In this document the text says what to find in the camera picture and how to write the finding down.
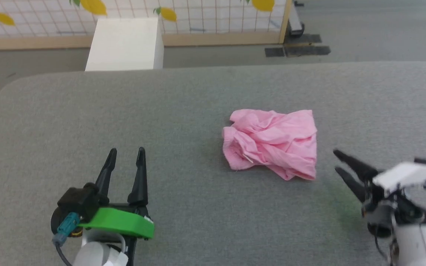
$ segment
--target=lemon print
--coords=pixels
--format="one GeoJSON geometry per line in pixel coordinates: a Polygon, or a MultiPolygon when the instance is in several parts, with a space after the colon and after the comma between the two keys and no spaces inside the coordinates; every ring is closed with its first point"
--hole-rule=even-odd
{"type": "Polygon", "coordinates": [[[252,1],[252,5],[259,11],[272,12],[274,0],[246,0],[247,3],[252,1]]]}
{"type": "Polygon", "coordinates": [[[169,21],[173,21],[176,22],[177,21],[177,14],[175,13],[174,10],[168,8],[168,7],[157,7],[154,12],[157,12],[157,15],[162,15],[162,17],[165,20],[169,20],[169,21]]]}
{"type": "Polygon", "coordinates": [[[8,16],[8,15],[6,15],[4,13],[0,13],[0,22],[2,24],[5,24],[5,25],[10,25],[10,26],[14,26],[15,25],[14,24],[14,20],[12,19],[12,17],[10,17],[10,16],[8,16]]]}
{"type": "Polygon", "coordinates": [[[81,4],[83,8],[93,15],[107,15],[106,6],[101,0],[79,0],[78,4],[81,4]]]}

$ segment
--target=teal connector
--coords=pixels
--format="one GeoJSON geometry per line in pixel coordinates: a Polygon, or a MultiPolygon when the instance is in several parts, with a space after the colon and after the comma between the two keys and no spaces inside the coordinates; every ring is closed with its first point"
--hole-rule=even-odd
{"type": "Polygon", "coordinates": [[[80,223],[80,217],[75,212],[70,212],[64,221],[57,228],[57,234],[52,238],[54,245],[63,246],[67,237],[73,232],[73,230],[80,223]]]}

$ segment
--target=pink cloth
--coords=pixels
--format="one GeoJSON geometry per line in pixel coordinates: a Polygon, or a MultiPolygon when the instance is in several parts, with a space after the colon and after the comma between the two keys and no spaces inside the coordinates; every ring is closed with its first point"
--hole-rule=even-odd
{"type": "Polygon", "coordinates": [[[284,115],[274,111],[234,111],[223,128],[223,153],[233,170],[266,165],[284,180],[315,180],[317,129],[311,110],[284,115]]]}

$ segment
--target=wooden frame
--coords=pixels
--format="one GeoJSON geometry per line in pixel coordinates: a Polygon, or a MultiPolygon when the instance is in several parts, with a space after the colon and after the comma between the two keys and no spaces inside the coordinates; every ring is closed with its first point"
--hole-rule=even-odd
{"type": "MultiPolygon", "coordinates": [[[[291,8],[287,0],[280,32],[163,35],[166,47],[283,44],[291,8]]],[[[88,48],[93,36],[0,38],[0,50],[88,48]]]]}

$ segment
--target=robotic arm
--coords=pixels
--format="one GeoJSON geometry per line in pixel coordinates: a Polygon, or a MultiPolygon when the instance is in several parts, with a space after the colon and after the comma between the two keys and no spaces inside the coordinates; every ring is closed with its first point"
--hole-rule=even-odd
{"type": "Polygon", "coordinates": [[[426,160],[416,158],[379,171],[340,150],[333,153],[347,164],[360,182],[340,167],[336,172],[362,203],[361,214],[374,236],[377,249],[391,266],[426,266],[426,209],[405,195],[408,187],[426,189],[426,160]],[[389,255],[377,238],[392,237],[389,255]]]}
{"type": "Polygon", "coordinates": [[[67,237],[82,237],[74,266],[132,266],[137,239],[154,236],[154,222],[147,211],[145,150],[139,148],[136,177],[125,204],[110,203],[108,198],[116,154],[111,149],[94,184],[71,187],[57,202],[51,218],[52,242],[67,266],[71,263],[60,249],[67,237]]]}

